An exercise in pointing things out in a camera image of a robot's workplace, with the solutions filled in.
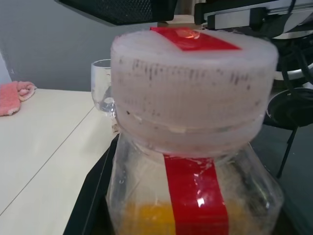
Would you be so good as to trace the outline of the clear plastic bottle red tape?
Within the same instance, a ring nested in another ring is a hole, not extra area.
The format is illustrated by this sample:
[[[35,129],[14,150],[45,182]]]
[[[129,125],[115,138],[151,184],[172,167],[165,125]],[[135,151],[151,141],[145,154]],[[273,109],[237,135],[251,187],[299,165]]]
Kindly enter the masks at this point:
[[[250,141],[277,61],[269,41],[225,31],[152,27],[115,38],[114,235],[271,235],[283,194]]]

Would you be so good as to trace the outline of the clear wine glass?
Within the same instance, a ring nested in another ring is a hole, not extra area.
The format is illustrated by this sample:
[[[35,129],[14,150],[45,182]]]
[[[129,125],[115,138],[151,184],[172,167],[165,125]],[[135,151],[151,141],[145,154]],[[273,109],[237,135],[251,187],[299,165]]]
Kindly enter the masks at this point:
[[[116,117],[112,96],[111,60],[103,59],[91,64],[91,96],[97,110],[108,117]]]

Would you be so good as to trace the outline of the pink fluffy cloth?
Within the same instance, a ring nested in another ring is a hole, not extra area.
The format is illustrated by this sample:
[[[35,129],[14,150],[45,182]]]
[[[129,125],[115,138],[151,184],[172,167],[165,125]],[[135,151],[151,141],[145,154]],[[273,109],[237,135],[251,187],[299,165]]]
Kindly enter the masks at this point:
[[[21,103],[30,99],[36,89],[32,82],[14,81],[0,85],[0,117],[18,112]]]

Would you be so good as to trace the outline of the black mesh panel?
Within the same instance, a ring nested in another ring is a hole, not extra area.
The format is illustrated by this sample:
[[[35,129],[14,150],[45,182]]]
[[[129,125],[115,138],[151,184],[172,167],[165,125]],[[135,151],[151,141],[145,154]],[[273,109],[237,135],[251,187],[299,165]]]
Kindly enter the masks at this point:
[[[170,21],[178,0],[55,0],[60,5],[107,25]]]

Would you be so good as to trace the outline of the black chair frame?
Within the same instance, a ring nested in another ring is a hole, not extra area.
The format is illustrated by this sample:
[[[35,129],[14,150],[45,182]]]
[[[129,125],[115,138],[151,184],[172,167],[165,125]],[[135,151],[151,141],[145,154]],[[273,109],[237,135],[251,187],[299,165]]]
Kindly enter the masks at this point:
[[[282,176],[298,128],[313,124],[313,90],[295,88],[277,93],[270,100],[264,125],[290,130],[287,148],[276,177]]]

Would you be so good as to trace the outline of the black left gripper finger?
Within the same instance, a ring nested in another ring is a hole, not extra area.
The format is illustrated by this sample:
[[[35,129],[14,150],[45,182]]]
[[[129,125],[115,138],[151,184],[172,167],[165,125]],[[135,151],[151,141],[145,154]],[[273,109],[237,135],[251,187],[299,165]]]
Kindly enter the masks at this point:
[[[106,195],[118,137],[87,174],[63,235],[115,235]]]

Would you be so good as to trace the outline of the black metal equipment frame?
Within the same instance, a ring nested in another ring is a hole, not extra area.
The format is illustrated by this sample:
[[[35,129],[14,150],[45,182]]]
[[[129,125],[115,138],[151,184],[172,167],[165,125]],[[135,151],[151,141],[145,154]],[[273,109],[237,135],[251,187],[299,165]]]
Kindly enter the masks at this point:
[[[300,38],[313,34],[313,0],[206,0],[195,4],[194,22],[247,35]]]

